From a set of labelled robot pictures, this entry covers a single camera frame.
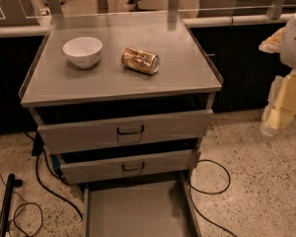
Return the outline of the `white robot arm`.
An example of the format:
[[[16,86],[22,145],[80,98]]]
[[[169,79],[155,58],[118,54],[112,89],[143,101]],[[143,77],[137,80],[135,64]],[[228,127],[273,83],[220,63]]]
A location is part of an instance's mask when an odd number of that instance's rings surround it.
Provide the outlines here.
[[[285,77],[275,77],[261,118],[260,131],[264,135],[274,136],[296,116],[296,13],[283,28],[264,40],[259,50],[278,52],[280,61],[291,68]]]

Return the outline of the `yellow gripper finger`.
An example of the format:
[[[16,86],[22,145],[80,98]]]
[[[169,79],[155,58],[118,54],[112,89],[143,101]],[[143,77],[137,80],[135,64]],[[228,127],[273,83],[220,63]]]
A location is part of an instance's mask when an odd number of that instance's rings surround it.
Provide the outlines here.
[[[260,132],[274,136],[284,130],[296,116],[296,69],[285,77],[275,77],[267,100]]]
[[[265,39],[260,45],[259,50],[266,53],[279,53],[284,29],[277,30],[270,37]]]

